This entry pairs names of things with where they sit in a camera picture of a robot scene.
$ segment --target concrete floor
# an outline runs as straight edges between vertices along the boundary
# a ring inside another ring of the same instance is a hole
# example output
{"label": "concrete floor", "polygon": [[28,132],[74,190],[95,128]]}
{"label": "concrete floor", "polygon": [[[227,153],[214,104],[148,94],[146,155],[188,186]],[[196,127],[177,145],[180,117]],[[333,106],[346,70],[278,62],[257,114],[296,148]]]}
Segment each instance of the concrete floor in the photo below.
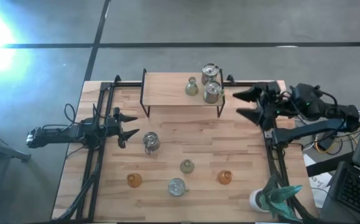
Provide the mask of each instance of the concrete floor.
{"label": "concrete floor", "polygon": [[[0,0],[0,44],[93,43],[103,4]],[[360,42],[360,0],[112,0],[101,42]],[[25,137],[37,126],[68,123],[63,106],[77,106],[90,53],[0,49],[0,137],[32,154],[29,163],[9,165],[0,223],[50,219],[67,145],[28,149]],[[91,80],[140,80],[143,68],[194,72],[207,62],[238,80],[321,85],[360,109],[360,47],[99,49]]]}

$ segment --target black stand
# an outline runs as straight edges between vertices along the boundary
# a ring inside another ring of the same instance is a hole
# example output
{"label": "black stand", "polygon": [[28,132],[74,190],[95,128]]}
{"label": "black stand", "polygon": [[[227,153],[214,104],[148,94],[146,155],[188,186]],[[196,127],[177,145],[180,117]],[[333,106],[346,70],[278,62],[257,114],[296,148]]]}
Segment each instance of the black stand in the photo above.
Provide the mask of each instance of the black stand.
{"label": "black stand", "polygon": [[[145,106],[144,106],[144,103],[143,103],[144,102],[144,85],[145,85],[145,74],[146,73],[147,73],[147,70],[143,69],[143,71],[142,71],[142,82],[141,82],[140,104],[141,104],[142,109],[145,112],[145,115],[147,115],[147,118],[149,118],[150,106],[148,106],[148,111],[147,111]],[[221,78],[221,88],[224,90],[223,69],[219,70],[219,74],[220,74],[220,78]],[[221,116],[221,113],[223,112],[223,109],[224,109],[224,105],[225,105],[225,95],[223,96],[223,104],[221,105],[221,108],[219,106],[217,106],[217,117]]]}

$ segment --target small glass bottle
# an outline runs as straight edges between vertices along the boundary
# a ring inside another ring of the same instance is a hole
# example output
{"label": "small glass bottle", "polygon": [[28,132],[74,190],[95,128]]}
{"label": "small glass bottle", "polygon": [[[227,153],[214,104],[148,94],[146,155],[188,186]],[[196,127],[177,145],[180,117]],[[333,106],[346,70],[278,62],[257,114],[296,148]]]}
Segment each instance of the small glass bottle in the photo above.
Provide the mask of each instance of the small glass bottle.
{"label": "small glass bottle", "polygon": [[140,186],[142,183],[142,178],[141,178],[141,175],[139,174],[129,174],[127,175],[127,184],[130,186],[130,187],[138,187]]}
{"label": "small glass bottle", "polygon": [[196,78],[190,77],[188,81],[189,83],[185,87],[185,93],[190,96],[195,96],[199,92],[199,88],[196,85]]}
{"label": "small glass bottle", "polygon": [[185,188],[184,180],[180,178],[174,178],[168,183],[168,191],[174,197],[179,197],[188,190]]}
{"label": "small glass bottle", "polygon": [[229,184],[232,180],[232,172],[229,170],[222,170],[217,174],[217,180],[221,184]]}
{"label": "small glass bottle", "polygon": [[180,164],[180,169],[184,174],[192,173],[194,168],[195,168],[195,165],[193,165],[193,162],[191,160],[189,160],[189,159],[185,159]]}

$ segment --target wooden table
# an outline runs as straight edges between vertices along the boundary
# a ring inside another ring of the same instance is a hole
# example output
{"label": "wooden table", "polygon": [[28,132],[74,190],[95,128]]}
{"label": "wooden table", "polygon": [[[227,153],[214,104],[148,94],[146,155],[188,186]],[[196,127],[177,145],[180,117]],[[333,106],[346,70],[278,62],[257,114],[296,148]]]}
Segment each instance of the wooden table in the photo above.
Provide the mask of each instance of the wooden table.
{"label": "wooden table", "polygon": [[[98,100],[101,82],[85,82],[78,107],[77,121],[91,116],[92,104]],[[155,107],[146,118],[140,106],[140,88],[116,88],[113,106],[139,119],[124,123],[125,130],[140,131],[127,142],[117,145],[117,137],[108,138],[95,210],[95,222],[254,222],[272,221],[269,213],[255,212],[249,195],[265,186],[270,174],[261,130],[235,112],[254,103],[232,97],[245,87],[226,87],[226,106],[220,118],[209,107]],[[278,118],[283,128],[294,127],[287,118]],[[146,132],[158,134],[161,146],[148,156],[142,137]],[[79,148],[70,144],[68,153]],[[65,162],[53,218],[61,215],[80,191],[87,151],[78,151]],[[195,170],[180,171],[180,163],[191,159]],[[300,146],[286,149],[285,162],[291,185],[303,185],[297,194],[302,205],[314,216],[316,208]],[[219,171],[233,172],[233,181],[221,185]],[[127,185],[129,173],[143,178],[140,187]],[[179,177],[190,189],[182,197],[169,194],[168,182]],[[87,214],[90,196],[86,198]]]}

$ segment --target metal canister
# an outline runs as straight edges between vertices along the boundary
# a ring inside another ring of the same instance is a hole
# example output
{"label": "metal canister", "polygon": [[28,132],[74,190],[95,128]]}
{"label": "metal canister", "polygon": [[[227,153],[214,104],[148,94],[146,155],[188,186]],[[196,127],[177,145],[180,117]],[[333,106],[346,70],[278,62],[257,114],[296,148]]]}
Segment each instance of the metal canister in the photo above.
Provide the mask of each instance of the metal canister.
{"label": "metal canister", "polygon": [[202,68],[202,83],[205,85],[208,81],[216,80],[219,67],[213,63],[208,63]]}
{"label": "metal canister", "polygon": [[180,178],[174,178],[168,183],[168,191],[174,197],[183,195],[187,189],[185,188],[184,180]]}
{"label": "metal canister", "polygon": [[145,152],[149,155],[151,152],[156,151],[160,146],[159,138],[154,132],[148,132],[142,138],[142,142],[145,145]]}
{"label": "metal canister", "polygon": [[224,90],[218,82],[209,81],[206,83],[205,92],[203,93],[203,99],[205,99],[206,103],[216,103],[223,95]]}

